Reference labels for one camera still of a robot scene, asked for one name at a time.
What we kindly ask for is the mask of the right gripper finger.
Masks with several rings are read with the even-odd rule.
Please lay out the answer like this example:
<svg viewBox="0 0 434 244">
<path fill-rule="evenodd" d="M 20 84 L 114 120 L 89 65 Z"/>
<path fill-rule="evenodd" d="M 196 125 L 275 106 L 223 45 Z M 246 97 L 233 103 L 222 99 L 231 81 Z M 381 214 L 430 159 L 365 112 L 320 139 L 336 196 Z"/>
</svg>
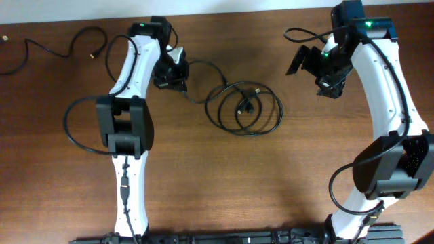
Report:
<svg viewBox="0 0 434 244">
<path fill-rule="evenodd" d="M 319 89 L 317 95 L 337 99 L 341 97 L 343 93 L 343 89 L 344 89 L 344 82 L 340 82 L 333 85 L 332 87 L 326 89 Z"/>
<path fill-rule="evenodd" d="M 293 75 L 295 73 L 297 73 L 298 69 L 300 68 L 300 65 L 304 62 L 304 59 L 306 58 L 306 56 L 309 54 L 310 49 L 305 46 L 302 45 L 298 51 L 296 52 L 287 72 L 286 75 Z"/>
</svg>

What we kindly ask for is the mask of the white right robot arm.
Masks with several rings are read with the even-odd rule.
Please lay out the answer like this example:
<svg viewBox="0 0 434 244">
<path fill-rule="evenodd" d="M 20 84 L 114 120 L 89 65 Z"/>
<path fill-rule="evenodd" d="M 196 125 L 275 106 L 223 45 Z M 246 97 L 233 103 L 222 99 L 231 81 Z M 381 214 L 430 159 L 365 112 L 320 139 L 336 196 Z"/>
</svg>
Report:
<svg viewBox="0 0 434 244">
<path fill-rule="evenodd" d="M 433 173 L 433 134 L 419 115 L 399 60 L 399 45 L 390 18 L 339 18 L 310 40 L 324 47 L 300 48 L 289 74 L 306 70 L 315 76 L 319 95 L 340 97 L 348 74 L 361 80 L 370 109 L 373 141 L 352 162 L 354 188 L 330 214 L 319 233 L 296 229 L 295 241 L 317 243 L 390 243 L 396 227 L 376 228 L 391 205 L 423 188 Z"/>
</svg>

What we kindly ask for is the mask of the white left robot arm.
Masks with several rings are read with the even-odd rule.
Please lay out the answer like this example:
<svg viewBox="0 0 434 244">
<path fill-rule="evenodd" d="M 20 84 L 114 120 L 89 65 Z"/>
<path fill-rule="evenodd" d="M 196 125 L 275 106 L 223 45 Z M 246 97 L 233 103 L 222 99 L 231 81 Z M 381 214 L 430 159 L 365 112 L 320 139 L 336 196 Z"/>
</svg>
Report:
<svg viewBox="0 0 434 244">
<path fill-rule="evenodd" d="M 134 23 L 126 35 L 127 56 L 115 86 L 96 101 L 102 143 L 115 168 L 119 243 L 140 242 L 149 223 L 144 204 L 145 165 L 154 141 L 154 126 L 146 104 L 149 84 L 186 92 L 189 63 L 181 47 L 170 47 L 172 25 L 163 16 Z"/>
</svg>

